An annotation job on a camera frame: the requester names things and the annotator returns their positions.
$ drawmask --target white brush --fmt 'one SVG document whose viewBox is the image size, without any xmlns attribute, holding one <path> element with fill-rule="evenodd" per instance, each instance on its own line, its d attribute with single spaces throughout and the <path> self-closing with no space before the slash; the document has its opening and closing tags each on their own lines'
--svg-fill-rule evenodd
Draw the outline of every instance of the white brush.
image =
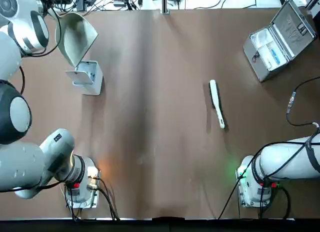
<svg viewBox="0 0 320 232">
<path fill-rule="evenodd" d="M 217 83 L 215 80 L 210 80 L 209 85 L 210 85 L 212 103 L 216 110 L 216 114 L 218 116 L 220 128 L 225 128 L 225 122 L 220 109 L 220 101 L 219 101 L 220 98 L 219 98 Z"/>
</svg>

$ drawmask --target white holder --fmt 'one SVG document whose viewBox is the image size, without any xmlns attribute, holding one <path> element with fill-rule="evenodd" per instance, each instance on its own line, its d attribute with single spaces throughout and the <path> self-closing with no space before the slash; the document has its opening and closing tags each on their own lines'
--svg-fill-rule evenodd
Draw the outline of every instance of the white holder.
<svg viewBox="0 0 320 232">
<path fill-rule="evenodd" d="M 84 95 L 99 95 L 103 74 L 97 61 L 81 61 L 75 71 L 66 71 L 72 84 Z"/>
</svg>

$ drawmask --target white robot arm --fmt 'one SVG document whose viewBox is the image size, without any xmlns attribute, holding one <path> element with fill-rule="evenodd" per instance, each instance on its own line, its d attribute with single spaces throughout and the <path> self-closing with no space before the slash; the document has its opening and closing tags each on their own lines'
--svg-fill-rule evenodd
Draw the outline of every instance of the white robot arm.
<svg viewBox="0 0 320 232">
<path fill-rule="evenodd" d="M 98 196 L 89 185 L 98 184 L 92 178 L 100 173 L 91 159 L 73 155 L 75 142 L 67 130 L 58 129 L 40 146 L 19 141 L 32 124 L 32 113 L 8 79 L 23 56 L 47 47 L 45 12 L 41 0 L 0 0 L 0 16 L 10 21 L 0 29 L 0 192 L 30 199 L 54 177 L 72 189 L 75 204 L 93 207 Z"/>
<path fill-rule="evenodd" d="M 307 141 L 311 142 L 310 137 L 289 142 L 306 143 Z M 314 136 L 312 143 L 320 143 L 320 134 Z M 238 184 L 241 205 L 260 207 L 261 203 L 261 206 L 267 206 L 270 203 L 273 182 L 285 179 L 318 178 L 320 177 L 319 164 L 320 146 L 313 145 L 310 149 L 307 143 L 304 147 L 301 144 L 274 144 L 265 147 L 256 157 L 252 155 L 245 157 L 236 170 L 237 179 L 243 176 Z"/>
</svg>

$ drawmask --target metal case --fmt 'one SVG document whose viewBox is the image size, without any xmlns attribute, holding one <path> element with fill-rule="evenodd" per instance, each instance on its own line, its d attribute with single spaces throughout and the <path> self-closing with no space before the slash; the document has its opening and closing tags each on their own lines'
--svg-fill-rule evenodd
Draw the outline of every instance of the metal case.
<svg viewBox="0 0 320 232">
<path fill-rule="evenodd" d="M 262 82 L 281 71 L 315 38 L 293 0 L 287 0 L 267 27 L 249 35 L 243 49 Z"/>
</svg>

